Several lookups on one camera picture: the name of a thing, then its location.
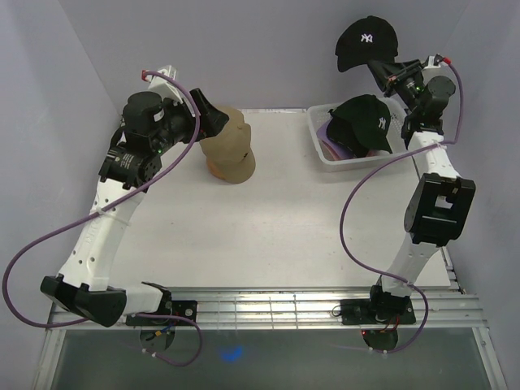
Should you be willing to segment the beige baseball cap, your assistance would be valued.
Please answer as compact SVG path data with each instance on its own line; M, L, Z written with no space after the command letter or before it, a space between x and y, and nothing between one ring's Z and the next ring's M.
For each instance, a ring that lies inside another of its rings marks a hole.
M218 135L199 142L206 159L210 159L225 175L226 182L241 184L254 173L256 162L251 149L251 126L240 110L230 106L216 106L229 116Z

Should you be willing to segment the black NY baseball cap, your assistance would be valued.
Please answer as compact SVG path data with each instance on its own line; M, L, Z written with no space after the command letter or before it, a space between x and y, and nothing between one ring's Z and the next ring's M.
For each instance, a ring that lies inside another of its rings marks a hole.
M394 27L385 19L369 15L349 25L338 38L337 69L346 72L371 60L393 62L398 46Z

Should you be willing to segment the dark green NY cap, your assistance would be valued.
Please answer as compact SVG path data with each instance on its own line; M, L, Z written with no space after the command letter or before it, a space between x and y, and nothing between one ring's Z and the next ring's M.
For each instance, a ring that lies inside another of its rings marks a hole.
M375 95L353 97L329 113L331 120L341 119L350 123L357 139L369 150L384 150L392 154L387 139L390 111Z

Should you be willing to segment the black cap gold logo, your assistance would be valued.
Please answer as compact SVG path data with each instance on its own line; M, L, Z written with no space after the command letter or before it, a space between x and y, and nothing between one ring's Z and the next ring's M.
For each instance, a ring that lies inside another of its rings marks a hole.
M327 135L336 144L350 150L357 158L365 158L370 151L357 139L351 124L344 120L332 119L328 125Z

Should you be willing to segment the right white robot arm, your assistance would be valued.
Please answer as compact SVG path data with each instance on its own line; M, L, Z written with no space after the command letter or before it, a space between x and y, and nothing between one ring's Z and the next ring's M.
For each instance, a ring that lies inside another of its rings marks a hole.
M377 323L411 314L415 280L440 248L462 234L475 196L475 182L453 168L445 149L442 114L449 99L462 92L462 83L442 75L423 77L425 71L450 63L436 54L425 61L367 64L384 96L397 94L405 103L401 139L420 173L405 211L405 239L391 266L370 289L366 310Z

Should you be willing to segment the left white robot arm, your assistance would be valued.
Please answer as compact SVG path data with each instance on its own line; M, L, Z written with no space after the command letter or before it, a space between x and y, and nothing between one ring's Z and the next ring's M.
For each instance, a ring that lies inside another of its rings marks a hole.
M175 144L218 135L229 120L200 89L190 92L200 113L158 93L134 93L123 108L123 123L114 133L99 171L91 211L71 255L56 276L46 276L41 292L57 306L104 327L121 316L144 313L154 324L172 315L171 293L150 282L111 286L111 268L130 219L145 194L132 195L162 171L161 157Z

